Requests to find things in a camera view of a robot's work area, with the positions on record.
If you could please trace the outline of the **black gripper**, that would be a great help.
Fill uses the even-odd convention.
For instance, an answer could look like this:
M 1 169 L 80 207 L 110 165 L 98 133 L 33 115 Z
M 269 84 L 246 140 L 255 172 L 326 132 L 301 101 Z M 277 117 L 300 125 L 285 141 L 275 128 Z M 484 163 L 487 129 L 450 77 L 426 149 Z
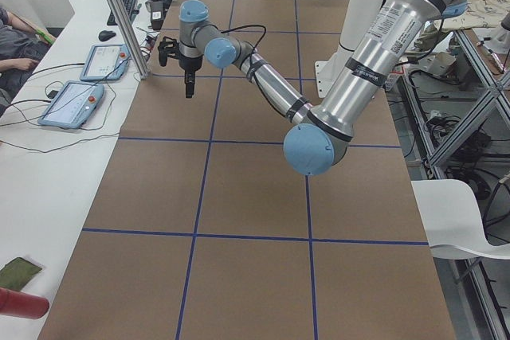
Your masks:
M 184 53 L 179 55 L 179 66 L 185 71 L 184 83 L 185 83 L 185 97 L 191 99 L 194 96 L 195 87 L 195 72 L 202 67 L 203 55 L 197 57 L 188 57 Z

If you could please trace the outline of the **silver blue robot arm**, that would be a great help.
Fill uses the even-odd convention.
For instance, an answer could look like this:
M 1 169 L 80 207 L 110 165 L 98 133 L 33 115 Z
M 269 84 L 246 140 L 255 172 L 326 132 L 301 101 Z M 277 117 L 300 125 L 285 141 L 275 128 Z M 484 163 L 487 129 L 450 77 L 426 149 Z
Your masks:
M 354 135 L 354 123 L 371 101 L 420 28 L 432 20 L 462 14 L 467 0 L 350 0 L 347 20 L 357 25 L 352 53 L 339 49 L 331 58 L 332 84 L 320 104 L 312 105 L 246 41 L 227 37 L 209 20 L 208 7 L 185 1 L 179 11 L 179 63 L 186 90 L 202 60 L 216 68 L 233 65 L 254 83 L 292 129 L 284 156 L 304 175 L 317 175 L 338 163 Z

